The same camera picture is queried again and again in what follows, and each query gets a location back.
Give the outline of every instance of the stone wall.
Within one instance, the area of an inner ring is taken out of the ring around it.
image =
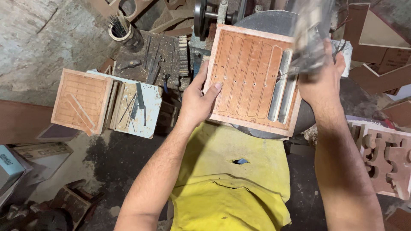
[[[100,67],[118,48],[86,0],[2,0],[0,99],[53,106],[63,68]]]

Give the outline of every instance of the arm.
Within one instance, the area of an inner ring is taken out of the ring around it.
[[[329,230],[384,230],[377,196],[339,99],[344,57],[337,54],[334,64],[330,41],[325,41],[324,45],[326,65],[318,75],[300,78],[298,87],[316,119],[315,173],[327,226]]]
[[[118,215],[114,230],[156,230],[164,207],[180,170],[188,139],[194,128],[204,121],[221,90],[215,83],[201,93],[207,76],[208,61],[184,91],[177,123],[160,148],[148,160],[131,186]]]

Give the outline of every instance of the cylindrical container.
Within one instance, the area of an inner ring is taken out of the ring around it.
[[[129,25],[128,33],[122,38],[117,38],[116,36],[114,36],[111,28],[109,28],[109,35],[112,39],[114,39],[114,41],[119,42],[131,52],[137,53],[143,48],[143,36],[141,36],[140,31],[138,29],[135,29],[132,25]]]

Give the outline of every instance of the person's left hand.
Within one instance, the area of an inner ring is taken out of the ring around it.
[[[184,90],[182,106],[177,125],[187,129],[194,129],[203,122],[211,112],[211,105],[221,91],[222,83],[217,82],[210,86],[204,95],[201,92],[207,77],[208,61],[200,67],[200,71],[191,84]]]

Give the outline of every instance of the yellow cloth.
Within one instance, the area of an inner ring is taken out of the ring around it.
[[[249,163],[232,163],[240,158]],[[190,137],[170,198],[172,231],[280,230],[291,222],[283,142],[202,123]]]

